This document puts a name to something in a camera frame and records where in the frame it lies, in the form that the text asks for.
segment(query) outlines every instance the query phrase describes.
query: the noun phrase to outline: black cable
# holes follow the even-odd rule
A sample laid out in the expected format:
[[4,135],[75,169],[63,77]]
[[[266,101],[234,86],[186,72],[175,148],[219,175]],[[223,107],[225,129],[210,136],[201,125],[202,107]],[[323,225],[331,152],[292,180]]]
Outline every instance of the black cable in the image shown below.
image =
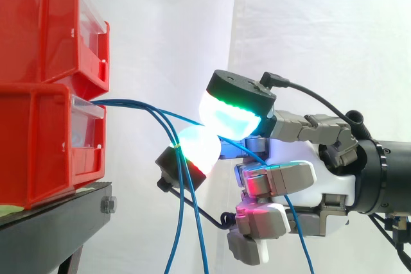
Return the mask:
[[397,254],[407,270],[411,272],[411,258],[403,250],[397,250]]
[[278,88],[293,88],[295,90],[301,91],[312,98],[316,99],[317,101],[324,104],[328,107],[332,112],[334,112],[339,118],[343,119],[346,123],[349,124],[351,127],[351,131],[355,138],[357,139],[371,139],[371,134],[368,129],[365,127],[363,120],[363,115],[357,110],[350,110],[347,114],[343,114],[339,111],[334,105],[332,105],[329,101],[324,99],[319,94],[315,93],[314,91],[303,87],[302,85],[298,85],[296,83],[290,82],[288,79],[283,78],[279,75],[272,74],[265,72],[263,77],[260,80],[260,84],[264,87],[271,89],[272,87]]
[[[175,189],[171,188],[170,193],[172,193],[174,196],[180,198],[180,193],[176,191]],[[184,197],[184,202],[187,203],[190,207],[193,207],[193,202]],[[198,207],[198,211],[200,212],[201,215],[203,215],[206,219],[208,219],[215,227],[222,229],[222,230],[227,230],[234,226],[236,224],[236,215],[234,213],[230,212],[224,212],[220,216],[221,223],[217,222],[210,214],[208,214],[206,211]]]
[[315,98],[317,101],[320,101],[322,104],[324,104],[327,108],[329,108],[334,114],[336,114],[338,117],[340,117],[341,119],[343,119],[346,123],[348,123],[350,126],[356,126],[359,125],[359,123],[354,122],[353,120],[351,120],[350,118],[348,118],[346,115],[344,115],[341,111],[339,111],[334,105],[332,105],[329,101],[327,101],[326,99],[324,99],[322,96],[320,96],[319,94],[315,93],[314,91],[303,87],[301,85],[298,85],[296,83],[292,83],[290,82],[288,84],[288,86],[290,88],[293,88],[295,90],[301,91],[309,96],[311,96],[312,98]]
[[395,247],[396,244],[394,243],[394,240],[388,235],[388,233],[384,230],[384,228],[377,222],[377,220],[372,216],[368,215],[368,217],[371,219],[372,223],[374,223],[375,227],[384,235],[384,237],[387,239],[387,241]]
[[315,93],[314,91],[298,85],[296,83],[290,82],[288,84],[290,88],[295,90],[301,91],[312,98],[315,98],[317,101],[320,101],[326,107],[328,107],[334,114],[336,114],[339,118],[343,119],[346,123],[348,123],[351,127],[351,132],[353,133],[354,137],[357,139],[371,139],[371,134],[368,131],[367,127],[365,127],[363,121],[363,115],[357,110],[350,110],[345,115],[339,111],[334,105],[332,105],[329,101],[324,99],[319,94]]
[[394,240],[388,235],[388,233],[384,230],[384,228],[376,221],[374,218],[374,214],[368,215],[368,217],[371,219],[371,221],[374,223],[374,225],[377,227],[377,229],[384,235],[384,237],[387,239],[387,241],[397,250],[397,254],[401,262],[404,264],[404,266],[407,268],[409,272],[411,272],[411,258],[407,255],[407,253],[404,252],[404,246],[397,245],[395,244]]
[[377,213],[373,213],[371,214],[372,217],[378,219],[379,221],[381,221],[383,224],[385,224],[387,221],[385,220],[385,218],[382,218],[381,216],[379,216]]

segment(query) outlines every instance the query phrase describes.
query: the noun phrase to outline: cable connector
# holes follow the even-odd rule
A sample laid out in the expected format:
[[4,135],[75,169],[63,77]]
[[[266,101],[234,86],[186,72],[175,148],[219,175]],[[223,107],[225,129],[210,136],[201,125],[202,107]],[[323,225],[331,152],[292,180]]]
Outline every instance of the cable connector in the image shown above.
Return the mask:
[[173,187],[173,185],[171,183],[168,183],[163,177],[161,177],[161,179],[157,182],[157,186],[165,193],[168,193]]
[[264,72],[263,77],[259,81],[264,87],[271,89],[272,87],[276,88],[287,88],[290,86],[290,80],[281,77],[277,74],[272,74],[270,72]]

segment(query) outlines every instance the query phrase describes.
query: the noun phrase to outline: blue cable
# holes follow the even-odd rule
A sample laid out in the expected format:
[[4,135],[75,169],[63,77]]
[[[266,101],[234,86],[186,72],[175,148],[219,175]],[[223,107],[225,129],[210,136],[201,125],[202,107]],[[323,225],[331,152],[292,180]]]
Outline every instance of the blue cable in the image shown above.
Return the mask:
[[310,258],[310,254],[308,253],[308,249],[306,246],[306,242],[304,241],[304,237],[302,235],[302,230],[301,230],[301,226],[298,220],[298,216],[297,213],[295,212],[294,206],[291,203],[291,200],[289,199],[289,197],[287,195],[284,195],[285,200],[288,203],[288,206],[291,209],[291,212],[293,212],[293,217],[294,217],[294,221],[295,221],[295,226],[297,226],[297,231],[298,231],[298,235],[300,237],[300,241],[301,241],[301,246],[302,249],[304,250],[304,253],[306,254],[306,258],[307,258],[307,262],[308,262],[308,266],[310,267],[310,272],[311,274],[314,274],[314,267],[313,267],[313,263],[311,262],[311,258]]
[[[187,121],[187,122],[189,122],[189,123],[191,123],[191,124],[202,125],[202,124],[200,124],[200,123],[198,123],[198,122],[196,122],[196,121],[190,120],[190,119],[188,119],[188,118],[186,118],[186,117],[183,117],[183,116],[174,114],[173,112],[168,112],[167,110],[162,110],[162,112],[164,112],[165,114],[168,114],[169,116],[176,117],[176,118],[178,118],[178,119],[180,119],[180,120]],[[221,137],[221,136],[220,136],[220,138],[221,138],[222,140],[224,140],[224,141],[232,144],[233,146],[235,146],[235,147],[243,150],[245,153],[247,153],[248,155],[250,155],[251,157],[253,157],[253,158],[254,158],[255,160],[257,160],[259,163],[261,163],[261,164],[263,164],[263,165],[266,165],[266,164],[267,164],[264,160],[262,160],[260,157],[258,157],[254,152],[248,150],[247,148],[245,148],[245,147],[243,147],[243,146],[241,146],[241,145],[233,142],[233,141],[230,140],[230,139],[226,139],[226,138],[223,138],[223,137]],[[288,197],[287,195],[284,195],[284,198],[285,198],[285,200],[287,201],[288,206],[290,207],[291,212],[292,212],[292,214],[293,214],[294,221],[295,221],[295,225],[296,225],[297,231],[298,231],[298,235],[299,235],[299,237],[300,237],[301,246],[302,246],[302,249],[304,250],[304,253],[305,253],[305,255],[306,255],[307,262],[308,262],[308,266],[310,267],[310,272],[311,272],[311,274],[314,274],[314,267],[313,267],[313,264],[312,264],[312,262],[311,262],[310,254],[308,253],[308,249],[307,249],[307,246],[306,246],[306,243],[305,243],[303,234],[302,234],[302,229],[301,229],[301,226],[300,226],[300,223],[299,223],[299,220],[298,220],[297,213],[296,213],[296,211],[295,211],[295,209],[294,209],[294,206],[292,205],[291,200],[289,199],[289,197]]]
[[[134,100],[131,100],[131,99],[103,99],[103,100],[93,101],[92,103],[97,104],[97,105],[107,105],[107,106],[118,106],[118,107],[129,107],[129,108],[136,108],[136,109],[145,109],[147,111],[148,111],[148,108],[151,109],[151,110],[154,110],[167,122],[167,124],[171,128],[171,131],[173,132],[173,135],[175,137],[175,144],[177,144],[177,145],[180,144],[177,132],[175,131],[174,126],[172,125],[170,120],[164,115],[164,113],[161,110],[159,110],[159,109],[157,109],[157,108],[155,108],[155,107],[153,107],[149,104],[146,104],[146,103],[143,103],[143,102],[140,102],[140,101],[134,101]],[[198,239],[200,241],[200,249],[201,249],[201,254],[202,254],[204,273],[208,274],[209,273],[209,268],[208,268],[208,262],[207,262],[206,245],[204,243],[204,236],[203,236],[202,227],[201,227],[200,213],[199,213],[199,210],[198,210],[197,199],[195,197],[193,182],[191,180],[191,176],[190,176],[190,173],[189,173],[189,170],[188,170],[186,158],[184,157],[184,155],[181,151],[181,147],[177,148],[176,153],[179,154],[180,160],[183,162],[183,167],[184,167],[184,170],[186,172],[186,178],[187,178],[189,190],[190,190],[190,193],[191,193],[191,199],[192,199],[192,202],[193,202],[193,208],[194,208],[195,219],[196,219],[196,224],[197,224],[197,232],[198,232]],[[179,164],[179,167],[181,168],[180,160],[177,159],[177,162]],[[179,174],[179,181],[180,181],[180,203],[182,202],[183,206],[184,206],[184,193],[183,193],[184,192],[184,184],[182,183],[182,174]],[[180,234],[177,237],[177,233],[176,233],[175,245],[173,245],[173,249],[174,249],[174,247],[175,247],[175,249],[172,250],[171,253],[170,253],[170,258],[169,258],[169,262],[167,264],[167,268],[166,268],[165,273],[168,273],[169,270],[170,270],[171,263],[172,263],[172,260],[174,258],[174,255],[175,255],[175,250],[177,249],[179,236],[180,236]]]

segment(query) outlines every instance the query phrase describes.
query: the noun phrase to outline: led light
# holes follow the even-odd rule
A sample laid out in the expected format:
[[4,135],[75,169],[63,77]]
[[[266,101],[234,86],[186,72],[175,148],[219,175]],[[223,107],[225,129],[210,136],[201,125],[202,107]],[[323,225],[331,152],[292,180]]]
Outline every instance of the led light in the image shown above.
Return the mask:
[[221,153],[218,136],[205,126],[193,125],[181,131],[179,139],[186,159],[203,174],[210,173]]
[[199,111],[204,125],[215,134],[234,141],[248,137],[261,121],[252,112],[228,105],[208,92],[202,97]]

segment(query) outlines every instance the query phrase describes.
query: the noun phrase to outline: black cylindrical motor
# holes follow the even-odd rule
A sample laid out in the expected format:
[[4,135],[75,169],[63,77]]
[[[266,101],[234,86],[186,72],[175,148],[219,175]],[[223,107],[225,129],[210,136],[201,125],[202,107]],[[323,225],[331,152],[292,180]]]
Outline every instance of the black cylindrical motor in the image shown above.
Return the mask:
[[356,175],[350,210],[365,214],[411,214],[411,143],[358,141],[358,160],[345,167]]

